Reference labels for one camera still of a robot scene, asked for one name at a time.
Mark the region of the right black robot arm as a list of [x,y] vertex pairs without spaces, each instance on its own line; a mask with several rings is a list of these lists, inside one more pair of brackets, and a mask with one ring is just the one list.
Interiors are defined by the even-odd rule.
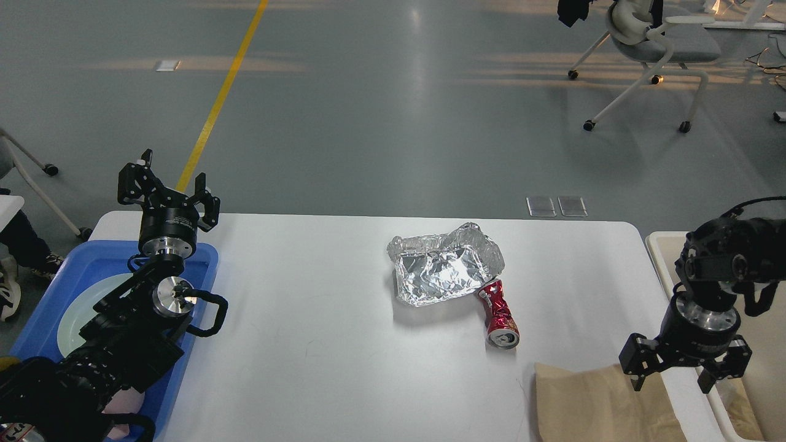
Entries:
[[752,350],[739,334],[736,300],[743,297],[744,314],[760,316],[785,278],[785,221],[742,219],[749,205],[731,207],[685,235],[660,332],[652,339],[632,333],[618,356],[634,391],[673,367],[699,367],[704,394],[721,379],[744,375]]

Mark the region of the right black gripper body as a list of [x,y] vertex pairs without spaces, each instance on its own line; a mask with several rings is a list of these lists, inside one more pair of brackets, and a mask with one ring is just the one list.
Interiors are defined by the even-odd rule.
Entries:
[[736,308],[719,312],[705,309],[684,294],[670,299],[656,337],[662,369],[696,367],[708,359],[721,360],[733,338],[738,338],[741,317]]

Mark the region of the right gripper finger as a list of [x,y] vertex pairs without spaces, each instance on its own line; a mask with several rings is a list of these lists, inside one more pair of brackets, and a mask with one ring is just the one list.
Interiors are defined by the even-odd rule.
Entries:
[[618,361],[635,392],[642,389],[649,375],[662,371],[659,349],[660,342],[657,339],[648,339],[640,333],[631,333],[623,345]]
[[744,338],[733,338],[721,360],[708,359],[700,365],[702,372],[697,378],[697,384],[701,392],[709,394],[719,380],[743,377],[752,354]]

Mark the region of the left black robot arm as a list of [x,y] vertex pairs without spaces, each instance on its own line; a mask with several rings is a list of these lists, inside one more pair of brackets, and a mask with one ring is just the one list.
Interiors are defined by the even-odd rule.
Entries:
[[141,206],[143,263],[93,305],[77,349],[58,363],[36,356],[2,370],[3,441],[101,441],[118,424],[137,425],[139,440],[152,441],[152,419],[106,406],[122,390],[145,392],[165,377],[185,353],[177,344],[183,334],[208,338],[222,329],[227,300],[182,277],[198,230],[218,224],[220,199],[203,173],[188,196],[151,167],[147,149],[122,168],[117,191],[120,204]]

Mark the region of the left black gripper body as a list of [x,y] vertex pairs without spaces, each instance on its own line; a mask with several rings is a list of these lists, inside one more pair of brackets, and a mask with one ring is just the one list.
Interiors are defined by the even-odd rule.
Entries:
[[189,258],[196,251],[198,210],[190,205],[152,207],[141,204],[138,250],[145,257],[174,254]]

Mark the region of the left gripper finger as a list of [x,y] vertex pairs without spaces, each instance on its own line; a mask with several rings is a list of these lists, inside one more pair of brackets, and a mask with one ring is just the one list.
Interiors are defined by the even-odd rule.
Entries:
[[195,179],[195,193],[186,198],[186,206],[196,209],[197,204],[202,204],[204,213],[197,219],[197,226],[203,232],[208,232],[218,225],[220,216],[220,198],[212,195],[207,186],[207,174],[199,173]]
[[118,175],[116,199],[119,204],[138,204],[143,209],[165,207],[165,185],[152,171],[152,149],[146,149],[141,158],[126,163]]

